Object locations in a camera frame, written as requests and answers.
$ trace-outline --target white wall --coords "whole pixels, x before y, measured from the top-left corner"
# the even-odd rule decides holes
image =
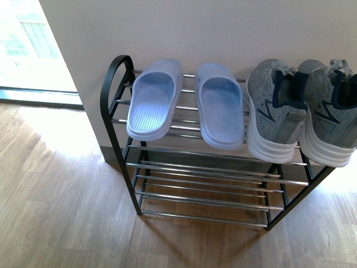
[[[345,58],[357,71],[353,0],[40,0],[101,146],[99,94],[120,54],[143,69],[174,58],[186,73],[217,61],[246,78],[264,59]]]

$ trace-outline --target shoe rack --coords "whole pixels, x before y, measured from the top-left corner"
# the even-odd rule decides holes
[[[121,81],[116,82],[114,77],[120,66],[125,68],[125,73]],[[127,118],[127,113],[121,112],[119,107],[130,105],[130,99],[124,99],[123,95],[131,92],[138,74],[140,71],[134,69],[130,56],[116,57],[104,79],[100,112],[139,216],[171,216],[178,221],[199,219],[270,230],[334,170],[329,166],[312,166],[299,146],[295,154],[301,161],[280,165],[239,154],[148,146],[130,137],[126,144],[119,144],[122,140],[119,136],[126,133]],[[184,75],[184,79],[192,78],[194,75]],[[193,93],[193,89],[181,91],[195,98]],[[177,106],[176,110],[197,113],[196,107]],[[176,144],[184,144],[188,139],[202,140],[199,121],[174,115],[165,138]],[[294,171],[291,176],[289,170],[292,169],[299,172]]]

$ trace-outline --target metal bar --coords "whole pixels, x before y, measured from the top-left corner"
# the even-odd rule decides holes
[[[169,149],[163,149],[163,148],[140,147],[140,146],[135,146],[135,145],[130,145],[130,147],[133,149],[137,149],[137,150],[147,150],[147,151],[152,151],[152,152],[165,152],[165,153],[171,153],[171,154],[184,154],[184,155],[195,155],[195,156],[207,156],[207,157],[214,157],[214,158],[226,158],[226,159],[251,161],[251,162],[264,162],[260,159],[251,158],[251,157],[217,155],[217,154],[208,154],[208,153],[202,153],[202,152],[189,152],[189,151],[181,151],[181,150],[169,150]],[[299,165],[299,166],[307,165],[306,163],[300,163],[300,162],[288,162],[287,164]]]
[[[172,189],[180,189],[180,190],[194,190],[194,191],[199,191],[199,192],[209,192],[209,193],[218,193],[218,194],[233,194],[233,195],[241,195],[241,196],[244,196],[244,197],[264,198],[264,195],[257,195],[257,194],[244,194],[244,193],[236,193],[236,192],[225,192],[225,191],[218,191],[218,190],[207,190],[207,189],[200,189],[200,188],[182,187],[182,186],[156,184],[156,183],[146,183],[146,185],[164,187],[164,188],[172,188]]]
[[[253,210],[253,211],[267,211],[266,209],[261,209],[261,208],[250,208],[250,207],[244,207],[244,206],[239,206],[239,205],[228,205],[228,204],[217,204],[217,203],[203,203],[200,201],[194,201],[194,200],[179,200],[179,199],[172,199],[168,197],[149,197],[149,196],[143,196],[143,199],[154,199],[154,200],[161,200],[161,201],[171,201],[171,202],[176,202],[176,203],[188,203],[188,204],[197,204],[197,205],[212,205],[213,207],[224,207],[224,208],[236,208],[236,209],[245,209],[245,210]]]
[[[215,186],[215,187],[240,189],[240,190],[249,190],[249,191],[257,191],[257,192],[269,192],[269,193],[281,193],[282,192],[281,190],[270,190],[270,189],[264,190],[264,189],[256,188],[256,187],[247,187],[247,186],[229,185],[229,184],[219,184],[219,183],[208,183],[208,182],[205,182],[205,181],[169,179],[169,178],[162,178],[162,177],[155,177],[155,176],[138,175],[138,178],[145,178],[145,179],[148,179],[148,180],[158,180],[158,181],[170,181],[170,182],[173,182],[173,183],[196,184],[196,185],[203,185],[203,186]]]
[[[178,110],[188,110],[188,111],[198,111],[199,110],[197,107],[188,107],[188,106],[176,106],[175,108]]]
[[[191,89],[181,89],[181,92],[183,92],[183,93],[194,93],[195,91],[191,90]]]
[[[136,199],[136,196],[134,193],[134,189],[132,187],[131,178],[129,176],[129,173],[128,173],[128,170],[127,170],[127,167],[126,167],[123,155],[122,155],[122,151],[120,148],[120,144],[118,142],[117,135],[115,133],[115,129],[114,129],[114,126],[111,121],[112,114],[115,111],[115,106],[116,106],[115,101],[113,100],[111,102],[111,105],[108,106],[110,86],[112,84],[112,81],[113,81],[116,71],[118,70],[119,66],[121,66],[122,64],[125,65],[126,72],[124,74],[122,81],[120,82],[117,92],[115,93],[114,99],[120,98],[121,95],[123,94],[124,88],[121,88],[121,87],[124,83],[133,83],[135,80],[135,76],[132,73],[132,71],[134,69],[132,59],[128,55],[121,55],[121,56],[116,57],[112,61],[112,63],[110,64],[110,66],[108,68],[108,71],[105,75],[103,86],[102,86],[102,89],[100,92],[100,103],[99,103],[100,104],[100,114],[102,115],[102,119],[103,119],[105,128],[107,130],[107,133],[108,133],[108,136],[110,139],[110,143],[112,144],[112,147],[114,149],[115,156],[117,158],[118,164],[122,171],[123,178],[124,178],[125,184],[127,186],[127,189],[129,191],[130,198],[131,198],[133,205],[135,207],[136,213],[138,215],[141,215],[141,210],[138,205],[138,202],[137,202],[137,199]]]
[[[135,164],[135,163],[127,163],[128,166],[139,166],[141,168],[150,168],[153,170],[153,173],[155,173],[155,170],[168,170],[168,171],[177,171],[177,172],[183,172],[183,173],[193,173],[193,174],[205,174],[205,175],[215,175],[215,176],[220,176],[224,178],[238,178],[238,179],[243,179],[247,181],[266,181],[270,183],[281,183],[282,180],[276,180],[276,179],[266,179],[266,178],[255,178],[251,176],[237,176],[235,174],[222,174],[222,173],[217,173],[217,172],[212,172],[212,171],[203,171],[203,170],[185,170],[185,169],[175,169],[172,167],[163,167],[163,166],[153,166],[153,165],[145,165],[145,164]],[[305,185],[306,183],[300,183],[299,181],[283,181],[283,183],[287,184],[297,184],[297,185]]]
[[[304,155],[301,150],[300,150],[300,155],[301,155],[302,161],[307,164],[304,168],[305,168],[306,178],[307,178],[308,182],[310,183],[312,181],[312,178],[314,177],[312,167],[310,164],[310,159],[307,158],[306,155]]]
[[[165,198],[167,200],[178,200],[178,201],[190,201],[190,202],[199,202],[203,205],[222,205],[222,206],[229,206],[229,207],[237,207],[237,208],[247,208],[247,209],[256,209],[266,211],[267,209],[274,209],[274,210],[284,210],[281,207],[267,207],[265,205],[257,205],[257,204],[247,204],[247,203],[238,203],[238,202],[231,202],[231,201],[222,201],[222,200],[213,200],[213,199],[204,199],[204,198],[194,198],[194,197],[178,197],[175,195],[167,195],[167,194],[157,194],[157,193],[146,193],[146,192],[139,192],[135,191],[135,194],[141,194],[145,197],[154,197],[154,198]]]
[[[269,173],[259,173],[252,171],[243,171],[243,170],[235,170],[235,169],[218,169],[215,167],[204,167],[204,166],[188,166],[188,165],[179,165],[179,164],[169,164],[164,162],[155,162],[155,161],[141,161],[142,164],[148,165],[157,165],[157,166],[172,166],[175,168],[183,168],[183,169],[194,169],[194,170],[203,170],[203,171],[218,171],[222,173],[232,173],[232,174],[244,174],[244,175],[254,175],[254,176],[264,176],[269,178],[278,178],[280,175],[274,175]]]
[[[186,176],[186,177],[192,177],[192,178],[200,178],[200,179],[209,179],[209,180],[222,180],[222,181],[232,181],[235,183],[249,183],[249,184],[258,184],[261,185],[262,182],[260,181],[246,181],[246,180],[239,180],[236,179],[237,177],[235,177],[234,179],[227,179],[227,178],[219,178],[219,177],[209,177],[209,176],[198,176],[198,175],[193,175],[193,174],[180,174],[180,173],[171,173],[171,172],[161,172],[161,171],[155,171],[155,174],[166,174],[166,175],[174,175],[174,176]]]
[[[277,164],[272,164],[267,173],[274,174],[276,170],[277,170]],[[263,189],[268,189],[268,183],[263,182],[260,187]],[[264,192],[264,203],[265,205],[270,205],[268,192]],[[267,216],[267,222],[268,223],[271,222],[272,214],[270,213],[269,210],[266,212],[266,216]]]
[[[278,169],[278,174],[280,175],[279,179],[283,180],[284,174],[283,174],[283,169],[282,169],[281,165],[277,165],[277,169]],[[286,208],[286,206],[289,204],[289,197],[286,192],[285,184],[280,184],[280,189],[283,191],[282,198],[283,198],[283,202],[284,202],[284,207]]]
[[[170,126],[172,130],[187,130],[187,131],[196,131],[200,132],[201,129],[199,127],[186,127],[186,126]]]
[[[114,118],[112,118],[112,119],[111,119],[111,122],[112,122],[113,124],[126,125],[128,121],[125,120],[125,119],[114,119]]]
[[[124,158],[124,161],[126,162],[127,161],[127,158],[128,158],[128,154],[129,154],[129,145],[131,145],[133,142],[133,139],[131,137],[128,137],[128,141],[127,141],[127,144],[125,145],[125,148],[123,150],[123,158]]]
[[[300,193],[286,206],[283,212],[280,212],[271,223],[268,224],[267,230],[272,229],[278,222],[280,222],[294,207],[298,205],[308,194],[310,194],[331,172],[335,170],[334,167],[325,166],[313,179],[310,186],[302,189]]]
[[[118,104],[125,104],[125,105],[130,105],[131,103],[130,100],[125,100],[125,99],[117,99],[115,102]]]
[[[235,224],[241,224],[241,225],[246,225],[246,226],[267,228],[266,224],[259,224],[259,223],[227,221],[225,219],[214,219],[214,218],[204,218],[204,217],[186,216],[186,215],[178,215],[178,214],[169,214],[169,213],[154,212],[154,211],[149,211],[149,210],[142,210],[142,213],[143,214],[160,215],[160,216],[168,216],[168,217],[176,217],[176,218],[199,219],[199,220],[212,221],[212,222],[235,223]]]
[[[190,124],[199,124],[200,121],[197,120],[184,120],[184,119],[173,119],[172,122],[180,122],[180,123],[190,123]]]
[[[185,134],[177,134],[177,133],[166,133],[165,136],[169,136],[169,137],[181,137],[181,138],[196,138],[196,139],[198,139],[198,140],[203,140],[202,136],[185,135]]]

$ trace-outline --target navy blue lining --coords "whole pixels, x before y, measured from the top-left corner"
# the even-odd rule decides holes
[[[300,73],[298,71],[294,76],[290,74],[284,76],[281,71],[277,70],[275,71],[275,75],[276,77],[275,77],[275,87],[273,92],[273,107],[279,108],[285,105],[289,105],[291,107],[297,109],[304,109],[307,111],[307,105],[304,102],[305,100],[304,90],[308,79],[308,74]],[[279,103],[279,92],[284,80],[291,81],[290,95],[292,99]]]
[[[344,80],[345,75],[341,71],[334,71],[336,83],[331,96],[331,103],[335,109],[347,110],[357,107],[357,74],[349,80]]]

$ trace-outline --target sunlight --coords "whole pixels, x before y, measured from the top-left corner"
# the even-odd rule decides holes
[[[46,147],[71,157],[99,149],[93,129],[83,111],[21,107],[22,118],[41,136]]]
[[[0,86],[76,92],[38,0],[0,1]]]
[[[357,192],[357,153],[354,152],[345,167],[336,168],[320,185],[320,190]]]

